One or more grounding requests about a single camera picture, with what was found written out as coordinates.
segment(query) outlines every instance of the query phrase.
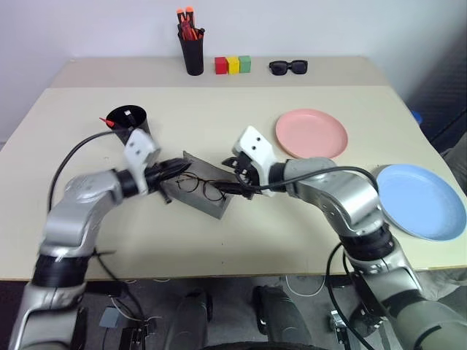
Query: red block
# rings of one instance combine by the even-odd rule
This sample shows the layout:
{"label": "red block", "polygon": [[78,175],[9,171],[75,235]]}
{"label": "red block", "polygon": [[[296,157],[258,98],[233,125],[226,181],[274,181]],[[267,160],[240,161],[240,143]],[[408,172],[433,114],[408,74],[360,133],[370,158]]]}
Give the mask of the red block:
{"label": "red block", "polygon": [[216,66],[216,74],[227,74],[227,58],[216,57],[214,64]]}

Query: black cup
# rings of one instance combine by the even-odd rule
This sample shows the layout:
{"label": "black cup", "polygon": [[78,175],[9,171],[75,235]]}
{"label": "black cup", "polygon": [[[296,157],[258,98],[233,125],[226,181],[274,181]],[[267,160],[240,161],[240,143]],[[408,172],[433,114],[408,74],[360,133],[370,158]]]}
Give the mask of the black cup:
{"label": "black cup", "polygon": [[[111,111],[106,119],[115,123],[115,125],[111,127],[112,130],[128,129],[132,131],[138,128],[148,135],[151,134],[149,126],[147,125],[146,111],[140,106],[128,105],[118,107]],[[123,144],[126,144],[130,138],[130,133],[117,133],[116,135]]]}
{"label": "black cup", "polygon": [[178,35],[178,39],[182,45],[183,59],[185,60],[187,73],[189,73],[189,75],[203,74],[203,39],[183,40],[180,35]]}

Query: white table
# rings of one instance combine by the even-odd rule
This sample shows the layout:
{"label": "white table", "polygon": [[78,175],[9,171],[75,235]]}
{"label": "white table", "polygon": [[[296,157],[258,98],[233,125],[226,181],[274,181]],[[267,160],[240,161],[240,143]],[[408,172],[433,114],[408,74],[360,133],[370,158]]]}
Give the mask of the white table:
{"label": "white table", "polygon": [[[210,163],[231,156],[248,125],[276,145],[274,124],[291,109],[323,110],[347,129],[349,144],[339,165],[370,171],[412,163],[445,179],[467,206],[450,170],[421,133],[386,79],[365,58],[310,58],[309,73],[273,77],[272,58],[253,58],[252,73],[188,76],[179,58],[93,58],[68,63],[43,92],[0,151],[0,279],[28,279],[45,223],[52,175],[68,151],[86,136],[105,131],[99,117],[117,106],[136,104],[148,114],[150,130],[163,147],[160,159],[183,150]],[[209,138],[201,135],[210,129]],[[81,149],[57,186],[55,201],[73,176],[122,169],[123,147],[106,136]],[[467,235],[435,243],[392,227],[416,269],[467,265]],[[104,219],[97,246],[117,251],[105,260],[127,279],[323,273],[337,235],[322,213],[279,194],[234,198],[214,219],[180,202],[166,206],[158,194],[131,198]],[[332,271],[342,272],[340,259]],[[105,278],[94,262],[89,279]]]}

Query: blue plate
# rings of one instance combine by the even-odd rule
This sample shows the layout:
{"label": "blue plate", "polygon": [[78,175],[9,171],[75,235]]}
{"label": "blue plate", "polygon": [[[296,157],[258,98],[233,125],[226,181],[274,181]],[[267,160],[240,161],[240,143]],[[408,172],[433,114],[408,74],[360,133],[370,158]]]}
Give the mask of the blue plate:
{"label": "blue plate", "polygon": [[466,208],[439,176],[419,166],[388,166],[378,175],[382,207],[394,224],[413,236],[450,241],[466,229]]}

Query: eyeglasses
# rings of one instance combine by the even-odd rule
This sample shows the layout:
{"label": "eyeglasses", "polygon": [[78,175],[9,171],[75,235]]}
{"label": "eyeglasses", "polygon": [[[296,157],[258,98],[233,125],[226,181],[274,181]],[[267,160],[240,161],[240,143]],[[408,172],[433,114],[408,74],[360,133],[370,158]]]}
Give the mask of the eyeglasses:
{"label": "eyeglasses", "polygon": [[203,195],[206,199],[217,202],[225,199],[225,193],[214,187],[212,184],[218,180],[205,180],[194,173],[185,172],[178,176],[176,183],[178,188],[187,193],[195,192],[199,184],[203,184]]}
{"label": "eyeglasses", "polygon": [[308,69],[308,61],[294,60],[287,61],[274,61],[269,64],[269,69],[273,75],[285,75],[290,69],[295,74],[305,74]]}

